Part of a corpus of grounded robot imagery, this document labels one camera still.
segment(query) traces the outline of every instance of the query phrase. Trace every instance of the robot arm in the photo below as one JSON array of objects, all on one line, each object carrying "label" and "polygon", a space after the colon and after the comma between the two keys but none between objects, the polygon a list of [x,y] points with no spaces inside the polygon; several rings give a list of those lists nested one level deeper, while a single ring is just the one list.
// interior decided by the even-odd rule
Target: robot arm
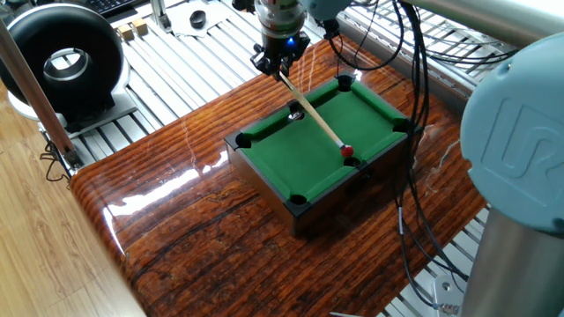
[{"label": "robot arm", "polygon": [[344,10],[351,0],[234,0],[237,10],[255,11],[261,22],[263,45],[256,44],[251,62],[266,75],[286,76],[310,42],[301,31],[306,12],[317,20],[329,20]]}]

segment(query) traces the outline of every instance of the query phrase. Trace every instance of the cable connector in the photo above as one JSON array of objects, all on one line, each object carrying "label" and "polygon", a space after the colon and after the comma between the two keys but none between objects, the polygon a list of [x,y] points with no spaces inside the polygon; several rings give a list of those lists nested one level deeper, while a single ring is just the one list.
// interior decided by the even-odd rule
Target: cable connector
[{"label": "cable connector", "polygon": [[397,214],[399,215],[399,234],[404,235],[404,208],[397,207]]},{"label": "cable connector", "polygon": [[457,316],[458,311],[460,311],[459,305],[452,305],[452,304],[440,304],[439,308],[437,309],[441,313],[445,313],[452,316]]}]

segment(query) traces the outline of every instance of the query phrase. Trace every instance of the wood grain surface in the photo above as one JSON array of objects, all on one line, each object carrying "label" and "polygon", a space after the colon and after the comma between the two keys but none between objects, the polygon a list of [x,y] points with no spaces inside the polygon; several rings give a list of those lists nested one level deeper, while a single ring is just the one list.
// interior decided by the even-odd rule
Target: wood grain surface
[{"label": "wood grain surface", "polygon": [[[345,55],[354,50],[345,40]],[[293,66],[291,79],[307,92],[336,68],[324,42]],[[411,81],[388,67],[355,76],[410,113]],[[229,165],[223,138],[291,98],[281,83],[257,77],[72,179],[73,195],[149,315],[369,316],[405,287],[392,202],[350,202],[330,230],[295,239]],[[459,120],[432,98],[417,157],[420,200],[442,244],[485,205],[460,155]],[[410,195],[404,209],[422,236]],[[411,241],[407,247],[415,273],[427,261]]]},{"label": "wood grain surface", "polygon": [[44,148],[0,83],[0,316],[145,316]]}]

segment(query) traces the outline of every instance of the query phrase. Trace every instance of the miniature pool table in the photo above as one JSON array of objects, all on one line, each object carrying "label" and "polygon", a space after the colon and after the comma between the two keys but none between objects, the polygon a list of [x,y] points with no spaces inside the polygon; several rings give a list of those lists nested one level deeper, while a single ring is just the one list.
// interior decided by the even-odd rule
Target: miniature pool table
[{"label": "miniature pool table", "polygon": [[306,98],[354,148],[352,157],[343,158],[295,100],[226,138],[230,161],[294,234],[339,200],[362,195],[368,179],[393,177],[406,139],[406,117],[351,77],[332,79]]}]

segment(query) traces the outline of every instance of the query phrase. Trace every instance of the black cable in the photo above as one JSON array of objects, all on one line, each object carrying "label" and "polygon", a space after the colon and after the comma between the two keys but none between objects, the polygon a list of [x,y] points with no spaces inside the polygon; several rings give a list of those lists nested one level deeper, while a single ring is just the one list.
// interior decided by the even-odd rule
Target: black cable
[{"label": "black cable", "polygon": [[[451,274],[456,273],[454,269],[449,268],[448,266],[436,261],[431,255],[429,255],[427,253],[427,251],[425,251],[425,248],[423,248],[423,246],[421,246],[421,244],[419,243],[419,240],[415,237],[415,234],[412,232],[412,230],[410,229],[410,227],[407,225],[407,223],[404,221],[404,229],[407,231],[407,233],[410,235],[410,237],[413,239],[413,242],[415,242],[415,245],[417,246],[417,248],[423,253],[423,255],[430,261],[433,262],[434,264],[436,264],[437,266],[446,269],[447,271],[449,271]],[[461,276],[462,279],[467,279],[468,276],[466,276],[465,274],[463,276]]]},{"label": "black cable", "polygon": [[397,55],[401,51],[402,46],[404,45],[404,32],[405,32],[405,30],[404,30],[404,23],[402,21],[401,13],[399,13],[399,8],[397,7],[397,0],[392,0],[392,4],[394,6],[394,11],[396,11],[396,14],[397,14],[400,34],[399,34],[399,44],[397,45],[397,49],[394,52],[394,54],[392,54],[390,59],[388,59],[386,62],[381,63],[380,65],[376,65],[374,67],[361,67],[361,66],[359,66],[355,63],[351,63],[348,60],[346,60],[346,58],[343,55],[341,55],[341,53],[339,53],[337,51],[337,48],[335,47],[335,43],[333,42],[333,39],[328,39],[327,41],[329,41],[331,49],[333,49],[333,52],[338,56],[338,58],[341,59],[341,61],[343,61],[343,63],[347,64],[350,67],[353,67],[356,70],[371,71],[371,70],[378,70],[382,67],[387,66],[389,63],[391,63],[391,61],[393,61],[397,57]]},{"label": "black cable", "polygon": [[511,56],[515,55],[519,50],[518,49],[514,49],[512,51],[509,51],[507,53],[503,53],[503,54],[498,54],[498,55],[491,55],[491,56],[484,56],[484,57],[461,57],[461,56],[456,56],[456,55],[452,55],[452,54],[447,54],[447,53],[442,53],[442,52],[438,52],[438,51],[433,51],[428,49],[427,52],[428,53],[433,53],[436,55],[442,55],[442,56],[446,56],[446,57],[451,57],[453,59],[463,59],[463,60],[488,60],[488,59],[494,59],[494,58],[510,58]]},{"label": "black cable", "polygon": [[425,305],[427,305],[431,308],[437,309],[438,305],[433,304],[433,303],[429,302],[427,299],[425,299],[423,297],[423,295],[421,295],[421,292],[419,291],[417,286],[415,285],[415,282],[413,281],[413,278],[412,278],[412,274],[409,272],[409,262],[407,260],[407,254],[405,252],[405,240],[404,240],[404,235],[402,233],[399,234],[399,239],[401,240],[401,243],[402,243],[402,256],[404,258],[404,268],[405,268],[405,273],[407,275],[407,279],[409,280],[409,285],[412,286],[413,292],[415,292],[415,295],[417,295],[417,297],[423,302],[423,304],[425,304]]},{"label": "black cable", "polygon": [[370,19],[370,24],[368,25],[368,29],[364,33],[364,37],[362,38],[362,41],[360,41],[360,45],[356,48],[356,52],[354,53],[354,64],[355,65],[358,65],[357,56],[360,52],[360,48],[362,48],[362,46],[364,45],[364,42],[367,40],[368,34],[370,33],[370,28],[372,27],[372,24],[374,23],[374,17],[376,16],[376,10],[378,10],[378,2],[379,1],[380,0],[376,0],[376,4],[374,6],[374,12],[372,12],[372,18]]},{"label": "black cable", "polygon": [[[340,51],[340,53],[343,53],[343,35],[339,34],[339,35],[338,35],[338,38],[341,39],[341,51]],[[337,59],[337,77],[338,77],[338,75],[339,75],[339,68],[338,68],[338,66],[339,66],[340,62],[341,62],[341,59],[338,58],[338,59]]]},{"label": "black cable", "polygon": [[[413,200],[415,202],[417,215],[418,215],[418,217],[420,217],[422,219],[423,225],[425,226],[425,229],[426,229],[426,234],[430,237],[431,241],[433,242],[433,245],[437,249],[440,258],[445,261],[449,270],[451,272],[453,272],[452,273],[453,276],[454,276],[454,273],[457,273],[462,278],[464,278],[464,273],[462,273],[462,271],[460,271],[460,269],[456,267],[456,265],[448,258],[448,256],[444,254],[444,252],[442,251],[442,247],[439,245],[438,241],[436,241],[436,238],[434,237],[433,232],[432,232],[430,226],[428,225],[427,219],[426,219],[426,217],[425,217],[425,215],[422,211],[422,208],[421,208],[421,205],[420,205],[420,202],[419,202],[419,196],[418,196],[418,193],[417,193],[417,189],[414,186],[415,175],[414,175],[413,170],[412,170],[412,165],[414,163],[415,155],[417,153],[417,149],[419,147],[419,143],[420,143],[420,140],[422,138],[422,132],[425,130],[425,127],[427,126],[427,120],[428,120],[428,116],[429,116],[429,84],[428,84],[429,79],[428,79],[427,51],[426,51],[426,48],[425,48],[423,33],[420,30],[420,24],[419,24],[417,12],[409,4],[402,3],[402,7],[404,8],[404,11],[405,11],[407,18],[410,20],[410,22],[412,24],[412,30],[413,30],[413,35],[414,35],[414,44],[415,44],[414,45],[414,53],[413,53],[413,64],[412,64],[412,70],[414,71],[414,73],[412,73],[412,79],[414,79],[414,87],[413,87],[414,88],[413,89],[414,90],[414,105],[413,105],[412,117],[411,117],[411,123],[412,124],[410,125],[410,127],[407,131],[408,137],[407,137],[407,140],[406,140],[406,148],[407,148],[407,151],[406,151],[407,155],[406,155],[406,159],[405,159],[406,182],[407,182],[407,185],[409,186],[409,188],[412,192],[412,196],[413,196]],[[420,94],[420,90],[421,90],[421,81],[420,81],[421,64],[422,64],[422,68],[423,68],[423,102],[422,102],[422,109],[419,112],[419,94]],[[416,129],[417,126],[421,127],[420,132],[416,132],[415,129]],[[398,200],[399,200],[398,212],[400,214],[400,231],[403,231],[403,228],[402,228],[403,227],[402,209],[403,209],[404,192],[400,193]],[[405,255],[405,251],[404,251],[403,234],[402,234],[401,239],[402,239],[402,249],[403,249],[402,253],[404,254],[404,264],[405,264],[406,274],[408,276],[408,279],[410,280],[410,284],[412,285],[412,288],[415,290],[416,287],[413,284],[413,281],[411,279],[411,273],[409,272],[409,265],[406,263],[407,257]],[[426,305],[429,306],[430,303],[428,301],[424,300],[422,297],[419,297],[419,299],[421,299]]]},{"label": "black cable", "polygon": [[496,63],[500,63],[503,62],[505,60],[507,60],[508,58],[510,58],[511,56],[508,56],[507,58],[503,58],[497,61],[485,61],[485,62],[466,62],[464,60],[462,61],[456,61],[454,59],[450,59],[450,58],[442,58],[442,57],[438,57],[438,56],[429,56],[432,59],[434,59],[435,61],[439,61],[439,62],[445,62],[445,63],[458,63],[458,64],[465,64],[465,65],[494,65]]},{"label": "black cable", "polygon": [[464,291],[462,290],[462,288],[460,286],[458,286],[458,282],[456,281],[456,277],[453,271],[450,271],[450,276],[452,276],[452,280],[455,282],[455,285],[457,287],[457,289],[464,294]]}]

